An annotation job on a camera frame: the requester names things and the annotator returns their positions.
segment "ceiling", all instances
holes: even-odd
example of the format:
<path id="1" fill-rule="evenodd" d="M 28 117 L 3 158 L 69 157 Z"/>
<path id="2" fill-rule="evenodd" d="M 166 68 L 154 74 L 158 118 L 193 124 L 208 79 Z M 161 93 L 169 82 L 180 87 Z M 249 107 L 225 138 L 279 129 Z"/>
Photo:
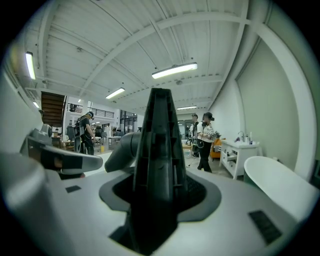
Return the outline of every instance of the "ceiling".
<path id="1" fill-rule="evenodd" d="M 248 2 L 48 2 L 21 32 L 12 65 L 33 100 L 40 90 L 142 114 L 154 87 L 171 89 L 177 108 L 208 109 L 239 49 Z M 25 52 L 33 53 L 36 80 L 29 77 Z M 151 76 L 191 62 L 197 62 L 198 69 Z M 120 87 L 125 92 L 105 99 Z"/>

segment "fluorescent light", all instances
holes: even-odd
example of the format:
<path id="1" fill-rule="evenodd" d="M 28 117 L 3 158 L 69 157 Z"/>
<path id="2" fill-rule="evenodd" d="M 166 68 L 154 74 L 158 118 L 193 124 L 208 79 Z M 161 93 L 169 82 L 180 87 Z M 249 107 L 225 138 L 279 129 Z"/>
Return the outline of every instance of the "fluorescent light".
<path id="1" fill-rule="evenodd" d="M 160 70 L 158 72 L 153 73 L 152 77 L 154 79 L 157 79 L 157 78 L 162 78 L 162 77 L 165 77 L 165 76 L 168 76 L 168 75 L 180 73 L 180 72 L 183 72 L 183 71 L 196 70 L 197 68 L 198 68 L 198 64 L 196 62 L 192 62 L 192 63 L 173 66 L 173 67 L 169 67 L 169 68 Z"/>
<path id="2" fill-rule="evenodd" d="M 114 97 L 114 96 L 116 96 L 116 95 L 118 95 L 118 94 L 120 94 L 120 93 L 122 93 L 122 92 L 124 92 L 124 91 L 125 91 L 125 89 L 120 88 L 120 89 L 116 90 L 115 92 L 111 93 L 110 95 L 108 95 L 108 96 L 105 97 L 105 98 L 106 98 L 106 99 L 111 99 L 112 97 Z"/>
<path id="3" fill-rule="evenodd" d="M 35 80 L 36 75 L 34 70 L 34 56 L 32 52 L 27 51 L 25 54 L 25 59 L 26 59 L 26 65 L 28 66 L 29 75 L 33 80 Z"/>
<path id="4" fill-rule="evenodd" d="M 197 106 L 185 106 L 185 107 L 178 107 L 176 110 L 188 110 L 188 109 L 196 109 Z"/>
<path id="5" fill-rule="evenodd" d="M 39 109 L 39 105 L 34 101 L 33 104 Z"/>

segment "man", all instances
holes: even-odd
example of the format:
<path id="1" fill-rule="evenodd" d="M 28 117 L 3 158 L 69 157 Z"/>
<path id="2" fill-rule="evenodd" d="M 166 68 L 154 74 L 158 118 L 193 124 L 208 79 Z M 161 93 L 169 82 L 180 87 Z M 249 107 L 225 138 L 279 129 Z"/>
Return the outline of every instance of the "man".
<path id="1" fill-rule="evenodd" d="M 192 115 L 192 121 L 193 121 L 193 124 L 190 127 L 190 132 L 191 132 L 191 139 L 192 139 L 192 143 L 193 143 L 194 140 L 197 141 L 197 137 L 198 137 L 197 126 L 198 126 L 199 122 L 198 122 L 198 115 L 197 114 Z M 192 152 L 193 152 L 194 157 L 196 157 L 196 158 L 199 157 L 199 149 L 196 145 L 194 145 L 192 147 Z"/>
<path id="2" fill-rule="evenodd" d="M 81 116 L 79 121 L 81 127 L 83 127 L 84 134 L 81 135 L 82 143 L 84 143 L 86 150 L 88 151 L 88 155 L 94 154 L 94 144 L 92 143 L 91 137 L 96 141 L 96 137 L 93 133 L 93 131 L 90 128 L 90 119 L 94 119 L 94 113 L 92 111 L 89 111 L 85 115 Z M 80 152 L 84 153 L 83 146 L 81 144 Z"/>
<path id="3" fill-rule="evenodd" d="M 40 113 L 40 115 L 41 115 L 41 119 L 44 117 L 44 111 L 42 110 L 42 109 L 39 109 L 39 113 Z"/>
<path id="4" fill-rule="evenodd" d="M 123 135 L 125 135 L 125 133 L 123 131 L 121 131 L 120 128 L 118 128 L 115 132 L 115 136 L 117 137 L 122 137 Z"/>

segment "floor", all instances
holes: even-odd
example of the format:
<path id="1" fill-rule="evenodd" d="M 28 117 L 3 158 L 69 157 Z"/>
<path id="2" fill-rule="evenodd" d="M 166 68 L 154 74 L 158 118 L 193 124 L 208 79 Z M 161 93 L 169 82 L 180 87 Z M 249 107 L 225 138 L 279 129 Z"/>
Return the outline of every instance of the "floor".
<path id="1" fill-rule="evenodd" d="M 189 152 L 185 150 L 184 152 L 184 163 L 186 166 L 186 169 L 188 170 L 189 168 L 196 169 L 199 165 L 200 158 L 199 157 L 193 157 L 190 156 Z M 222 165 L 219 166 L 220 160 L 219 159 L 214 159 L 212 161 L 212 158 L 209 156 L 209 166 L 211 168 L 211 171 L 215 175 L 221 175 L 225 176 L 227 178 L 231 178 L 231 174 L 227 171 L 227 169 Z"/>
<path id="2" fill-rule="evenodd" d="M 103 159 L 103 165 L 101 166 L 101 168 L 97 169 L 97 170 L 93 170 L 93 171 L 88 171 L 85 173 L 86 176 L 90 176 L 90 175 L 94 175 L 100 172 L 105 172 L 105 162 L 106 160 L 109 158 L 109 156 L 111 155 L 112 150 L 106 150 L 104 152 L 94 152 L 95 156 L 100 156 Z M 199 165 L 199 161 L 200 158 L 198 157 L 193 157 L 190 156 L 190 153 L 188 150 L 184 151 L 184 163 L 185 163 L 185 167 L 186 169 L 197 169 L 198 165 Z M 209 166 L 211 168 L 211 171 L 213 174 L 215 175 L 220 175 L 220 176 L 224 176 L 227 178 L 231 178 L 232 176 L 231 174 L 227 171 L 227 169 L 222 165 L 219 166 L 220 160 L 219 159 L 214 159 L 214 161 L 212 161 L 212 158 L 209 156 Z M 239 176 L 238 180 L 243 181 L 243 176 Z"/>

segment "white cabinet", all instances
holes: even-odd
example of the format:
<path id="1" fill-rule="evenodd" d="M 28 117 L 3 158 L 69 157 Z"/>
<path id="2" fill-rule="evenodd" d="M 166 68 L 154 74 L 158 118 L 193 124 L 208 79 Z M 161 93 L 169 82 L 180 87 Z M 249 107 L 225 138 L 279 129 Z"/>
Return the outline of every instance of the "white cabinet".
<path id="1" fill-rule="evenodd" d="M 220 166 L 225 168 L 236 180 L 237 176 L 245 174 L 245 161 L 257 155 L 259 145 L 249 145 L 243 142 L 221 140 Z"/>

